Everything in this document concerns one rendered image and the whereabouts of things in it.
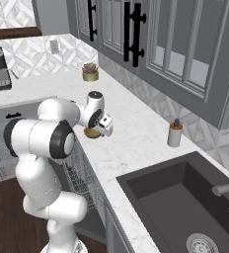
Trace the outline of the dishwasher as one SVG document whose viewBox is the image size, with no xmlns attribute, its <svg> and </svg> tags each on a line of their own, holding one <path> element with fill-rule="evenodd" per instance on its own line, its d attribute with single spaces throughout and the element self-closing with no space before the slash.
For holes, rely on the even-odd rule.
<svg viewBox="0 0 229 253">
<path fill-rule="evenodd" d="M 63 159 L 51 159 L 50 163 L 58 176 L 63 191 L 73 192 L 69 187 L 69 182 L 62 165 Z M 75 224 L 75 229 L 78 233 L 97 240 L 101 243 L 106 243 L 105 230 L 105 205 L 102 210 L 89 209 L 85 218 Z"/>
</svg>

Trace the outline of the brown wooden window sill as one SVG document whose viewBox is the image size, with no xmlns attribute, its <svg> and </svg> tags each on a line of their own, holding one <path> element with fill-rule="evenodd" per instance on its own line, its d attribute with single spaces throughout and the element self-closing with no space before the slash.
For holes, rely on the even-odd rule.
<svg viewBox="0 0 229 253">
<path fill-rule="evenodd" d="M 0 40 L 39 37 L 41 31 L 37 27 L 0 29 Z"/>
</svg>

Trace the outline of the grey tap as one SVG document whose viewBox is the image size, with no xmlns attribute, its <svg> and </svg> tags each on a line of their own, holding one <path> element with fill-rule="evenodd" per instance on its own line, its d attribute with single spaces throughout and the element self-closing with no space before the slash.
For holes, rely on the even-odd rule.
<svg viewBox="0 0 229 253">
<path fill-rule="evenodd" d="M 221 197 L 223 194 L 229 193 L 229 184 L 213 187 L 212 193 L 217 197 Z"/>
</svg>

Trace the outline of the brown bowl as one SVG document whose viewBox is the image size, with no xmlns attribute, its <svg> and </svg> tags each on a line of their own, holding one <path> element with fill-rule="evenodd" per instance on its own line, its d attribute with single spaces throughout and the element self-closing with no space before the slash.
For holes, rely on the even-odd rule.
<svg viewBox="0 0 229 253">
<path fill-rule="evenodd" d="M 88 127 L 84 128 L 84 134 L 87 137 L 93 138 L 93 139 L 99 138 L 101 136 L 101 134 L 97 130 L 94 130 L 94 129 L 88 128 Z"/>
</svg>

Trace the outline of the black sink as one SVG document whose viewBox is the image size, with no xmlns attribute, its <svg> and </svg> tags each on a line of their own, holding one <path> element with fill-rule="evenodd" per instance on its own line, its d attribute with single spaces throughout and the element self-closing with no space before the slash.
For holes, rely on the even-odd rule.
<svg viewBox="0 0 229 253">
<path fill-rule="evenodd" d="M 229 178 L 198 152 L 117 181 L 161 253 L 229 253 Z"/>
</svg>

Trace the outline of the potted succulent plant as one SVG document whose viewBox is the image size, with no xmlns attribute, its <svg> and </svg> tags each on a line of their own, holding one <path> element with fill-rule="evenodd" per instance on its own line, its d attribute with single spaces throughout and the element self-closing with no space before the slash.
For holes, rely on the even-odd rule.
<svg viewBox="0 0 229 253">
<path fill-rule="evenodd" d="M 99 79 L 99 66 L 93 62 L 85 63 L 82 66 L 82 76 L 84 81 L 97 81 Z"/>
</svg>

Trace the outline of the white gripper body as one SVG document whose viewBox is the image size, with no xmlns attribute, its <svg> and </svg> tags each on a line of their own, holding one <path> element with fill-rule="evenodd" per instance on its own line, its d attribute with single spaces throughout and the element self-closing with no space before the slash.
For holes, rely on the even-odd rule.
<svg viewBox="0 0 229 253">
<path fill-rule="evenodd" d="M 113 120 L 112 118 L 104 114 L 99 122 L 100 133 L 105 136 L 110 136 L 113 133 Z"/>
</svg>

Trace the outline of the white soap dispenser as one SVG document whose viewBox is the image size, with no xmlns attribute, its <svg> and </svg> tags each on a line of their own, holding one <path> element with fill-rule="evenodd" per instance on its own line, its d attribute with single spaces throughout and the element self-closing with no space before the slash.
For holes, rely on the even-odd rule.
<svg viewBox="0 0 229 253">
<path fill-rule="evenodd" d="M 170 147 L 178 147 L 181 141 L 183 124 L 179 119 L 175 119 L 169 126 L 167 144 Z"/>
</svg>

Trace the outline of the white wall outlet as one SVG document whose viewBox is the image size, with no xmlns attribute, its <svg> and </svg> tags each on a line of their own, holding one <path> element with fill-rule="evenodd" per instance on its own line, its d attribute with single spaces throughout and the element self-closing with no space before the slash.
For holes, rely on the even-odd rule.
<svg viewBox="0 0 229 253">
<path fill-rule="evenodd" d="M 58 41 L 54 40 L 54 41 L 50 41 L 50 51 L 52 54 L 59 54 L 59 47 L 58 47 Z"/>
</svg>

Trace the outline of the grey glass cupboard door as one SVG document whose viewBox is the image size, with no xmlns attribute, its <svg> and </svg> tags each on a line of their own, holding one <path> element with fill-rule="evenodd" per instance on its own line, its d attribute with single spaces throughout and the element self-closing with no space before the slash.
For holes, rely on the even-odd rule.
<svg viewBox="0 0 229 253">
<path fill-rule="evenodd" d="M 138 76 L 229 128 L 229 0 L 142 0 Z"/>
<path fill-rule="evenodd" d="M 124 43 L 124 3 L 129 2 L 129 13 L 134 10 L 134 4 L 140 0 L 102 0 L 101 8 L 101 53 L 126 68 L 133 74 L 137 68 L 132 66 L 132 52 L 129 61 L 123 60 Z"/>
<path fill-rule="evenodd" d="M 99 5 L 98 0 L 92 0 L 92 4 L 96 5 L 96 12 L 93 12 L 94 28 L 97 29 L 98 34 L 94 35 L 94 41 L 90 42 L 89 33 L 89 16 L 88 16 L 88 2 L 87 0 L 75 0 L 78 12 L 79 38 L 81 41 L 87 43 L 96 50 L 100 49 L 99 38 Z"/>
</svg>

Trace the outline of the grey base cupboard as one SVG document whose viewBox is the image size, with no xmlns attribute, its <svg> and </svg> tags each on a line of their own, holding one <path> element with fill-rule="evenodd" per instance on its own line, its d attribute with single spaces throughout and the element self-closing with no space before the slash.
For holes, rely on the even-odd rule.
<svg viewBox="0 0 229 253">
<path fill-rule="evenodd" d="M 108 253 L 134 253 L 109 208 L 106 208 L 106 238 Z"/>
</svg>

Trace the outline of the grey drawer front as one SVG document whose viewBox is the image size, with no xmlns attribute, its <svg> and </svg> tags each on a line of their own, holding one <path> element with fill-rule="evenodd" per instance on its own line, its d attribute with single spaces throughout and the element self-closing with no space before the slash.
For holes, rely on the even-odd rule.
<svg viewBox="0 0 229 253">
<path fill-rule="evenodd" d="M 18 112 L 22 114 L 22 116 L 15 119 L 36 119 L 38 117 L 38 106 L 42 101 L 44 101 L 44 98 L 0 106 L 0 127 L 12 120 L 6 119 L 8 114 L 16 114 Z"/>
</svg>

